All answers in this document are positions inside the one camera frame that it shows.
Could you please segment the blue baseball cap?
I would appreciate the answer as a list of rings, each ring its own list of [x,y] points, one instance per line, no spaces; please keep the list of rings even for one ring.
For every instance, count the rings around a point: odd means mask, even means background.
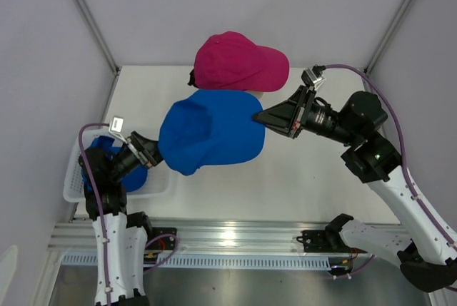
[[[92,140],[91,145],[84,150],[92,176],[101,193],[101,188],[112,183],[114,161],[118,154],[126,153],[124,146],[115,146],[115,140],[109,136],[99,136]],[[121,176],[121,184],[127,193],[139,190],[146,182],[148,171],[143,166],[136,166],[130,173]]]
[[[263,150],[266,128],[252,117],[262,110],[247,92],[198,90],[170,107],[159,152],[170,169],[185,176],[203,166],[253,160]]]

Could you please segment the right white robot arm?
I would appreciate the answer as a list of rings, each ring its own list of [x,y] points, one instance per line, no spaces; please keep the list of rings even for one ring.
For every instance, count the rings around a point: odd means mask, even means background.
[[[426,197],[413,191],[402,156],[378,129],[388,118],[378,96],[353,93],[340,111],[300,86],[283,103],[253,116],[257,123],[288,138],[310,131],[347,147],[345,166],[387,204],[406,230],[394,235],[340,214],[325,227],[328,248],[354,248],[398,267],[414,287],[435,292],[456,283],[456,232]]]

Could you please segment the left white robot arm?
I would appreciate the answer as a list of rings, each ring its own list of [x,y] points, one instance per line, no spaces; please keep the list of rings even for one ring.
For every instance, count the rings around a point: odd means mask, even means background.
[[[80,148],[86,211],[92,221],[97,249],[95,305],[148,305],[144,291],[144,251],[154,241],[145,213],[127,213],[122,183],[138,167],[150,169],[162,160],[157,141],[136,131],[124,139],[118,153]]]

